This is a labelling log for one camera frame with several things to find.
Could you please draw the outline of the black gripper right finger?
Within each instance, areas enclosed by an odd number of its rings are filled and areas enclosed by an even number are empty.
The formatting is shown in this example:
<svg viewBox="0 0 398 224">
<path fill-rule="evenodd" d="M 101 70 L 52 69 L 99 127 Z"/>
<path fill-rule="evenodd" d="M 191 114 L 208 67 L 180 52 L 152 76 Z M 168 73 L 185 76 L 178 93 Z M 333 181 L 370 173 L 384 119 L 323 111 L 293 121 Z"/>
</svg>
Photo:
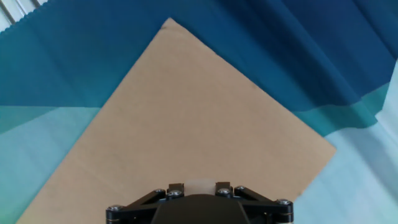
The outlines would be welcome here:
<svg viewBox="0 0 398 224">
<path fill-rule="evenodd" d="M 288 199 L 271 200 L 243 185 L 232 187 L 229 182 L 217 182 L 215 195 L 238 202 L 249 223 L 294 223 L 294 203 Z"/>
</svg>

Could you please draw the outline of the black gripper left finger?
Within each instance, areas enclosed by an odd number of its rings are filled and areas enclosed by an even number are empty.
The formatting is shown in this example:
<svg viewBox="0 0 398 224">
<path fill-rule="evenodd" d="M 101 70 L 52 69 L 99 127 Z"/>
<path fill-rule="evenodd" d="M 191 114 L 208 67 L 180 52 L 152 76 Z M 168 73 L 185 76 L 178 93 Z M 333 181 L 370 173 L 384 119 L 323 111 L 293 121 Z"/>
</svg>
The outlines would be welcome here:
<svg viewBox="0 0 398 224">
<path fill-rule="evenodd" d="M 168 189 L 155 189 L 129 205 L 112 205 L 106 211 L 107 224 L 151 223 L 161 205 L 184 196 L 184 184 L 169 184 Z"/>
</svg>

